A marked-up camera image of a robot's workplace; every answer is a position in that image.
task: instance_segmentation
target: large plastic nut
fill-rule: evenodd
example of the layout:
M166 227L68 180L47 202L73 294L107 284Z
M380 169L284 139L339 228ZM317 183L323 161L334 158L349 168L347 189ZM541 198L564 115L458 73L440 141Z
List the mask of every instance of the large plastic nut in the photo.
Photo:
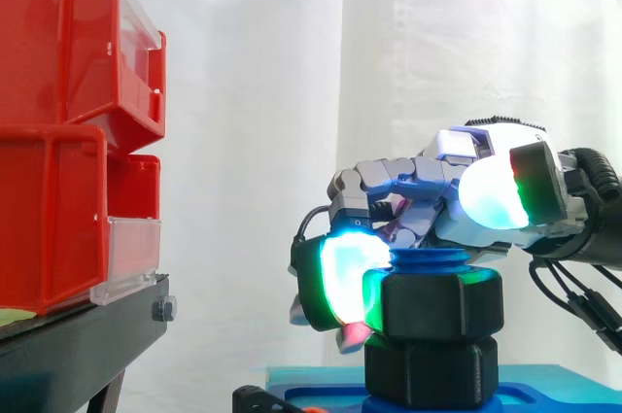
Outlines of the large plastic nut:
M389 274L379 292L381 321L367 323L388 338L459 342L488 337L503 327L501 276L491 269Z
M499 386L497 342L402 344L374 334L365 343L365 386L407 408L479 408Z

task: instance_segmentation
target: white curtain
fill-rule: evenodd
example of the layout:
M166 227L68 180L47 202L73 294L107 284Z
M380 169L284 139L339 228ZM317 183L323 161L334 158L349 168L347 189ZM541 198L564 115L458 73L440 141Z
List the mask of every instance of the white curtain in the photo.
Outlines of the white curtain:
M179 312L127 370L120 413L230 411L266 365L361 362L288 324L291 238L337 167L499 114L622 168L615 0L140 1L168 35L167 137L147 151L162 160L161 270ZM527 262L498 263L501 361L622 388L621 361L537 292Z

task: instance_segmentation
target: red plastic drawer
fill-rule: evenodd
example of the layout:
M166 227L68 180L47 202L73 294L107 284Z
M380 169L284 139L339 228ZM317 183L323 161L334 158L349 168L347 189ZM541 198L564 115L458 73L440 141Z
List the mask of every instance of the red plastic drawer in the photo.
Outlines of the red plastic drawer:
M90 123L130 153L164 136L166 40L136 0L0 0L0 123Z
M45 314L94 288L105 304L155 281L156 157L109 155L95 126L21 125L0 127L0 166L0 308Z

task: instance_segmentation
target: blue tray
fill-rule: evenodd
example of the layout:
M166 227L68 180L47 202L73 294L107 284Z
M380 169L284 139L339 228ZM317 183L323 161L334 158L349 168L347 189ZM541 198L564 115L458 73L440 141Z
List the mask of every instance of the blue tray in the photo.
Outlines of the blue tray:
M500 378L498 394L478 413L622 413L622 393L560 366L500 366ZM294 405L329 413L410 411L368 397L361 367L270 369L267 389Z

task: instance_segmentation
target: green light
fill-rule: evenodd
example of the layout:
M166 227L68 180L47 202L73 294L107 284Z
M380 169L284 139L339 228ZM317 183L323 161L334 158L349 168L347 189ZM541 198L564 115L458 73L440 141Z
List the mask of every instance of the green light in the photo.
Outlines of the green light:
M469 272L461 272L458 274L458 277L465 285L479 284L480 282L494 279L495 276L497 276L497 272L494 270L482 268L474 268Z
M327 239L320 255L322 281L339 321L364 321L363 275L369 269L388 267L390 259L389 246L375 235L350 231Z
M529 225L509 155L475 161L463 173L458 195L466 214L487 228L510 230Z
M363 307L365 323L374 330L382 332L382 279L387 272L368 270L363 275Z

